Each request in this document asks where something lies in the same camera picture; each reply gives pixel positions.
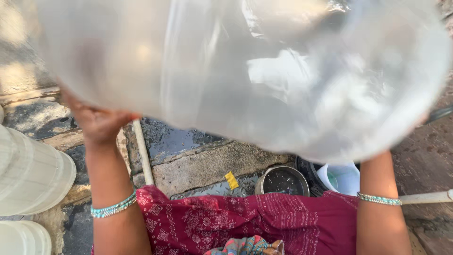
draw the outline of bangle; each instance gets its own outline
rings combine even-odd
[[[389,206],[403,205],[403,203],[399,199],[380,197],[380,196],[370,196],[367,194],[362,194],[360,192],[357,192],[357,197],[362,200],[368,201],[368,202],[373,202],[373,203],[378,203],[378,204],[383,204],[383,205],[389,205]]]
[[[126,210],[130,205],[137,202],[137,195],[135,194],[135,191],[136,190],[134,189],[132,195],[116,205],[101,209],[94,209],[93,206],[91,206],[91,216],[93,216],[93,218],[105,218]]]

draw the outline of hand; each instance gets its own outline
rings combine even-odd
[[[120,128],[140,118],[140,115],[128,111],[101,110],[84,105],[62,87],[61,95],[82,128],[88,146],[115,145]]]

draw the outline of woman's left arm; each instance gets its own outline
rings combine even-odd
[[[91,184],[93,208],[105,208],[128,198],[133,187],[121,154],[116,147],[120,127],[138,116],[124,111],[100,111],[87,107],[62,91],[83,130],[86,165]],[[105,218],[94,218],[96,255],[151,255],[148,232],[137,203]]]

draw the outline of clear plastic sheet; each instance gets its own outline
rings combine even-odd
[[[313,162],[360,160],[398,142],[436,100],[450,61],[424,0],[36,7],[45,59],[84,99]]]

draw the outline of maroon printed fabric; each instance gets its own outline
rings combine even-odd
[[[169,200],[153,185],[137,190],[153,255],[203,254],[230,238],[282,240],[288,255],[356,253],[357,198],[268,193]]]

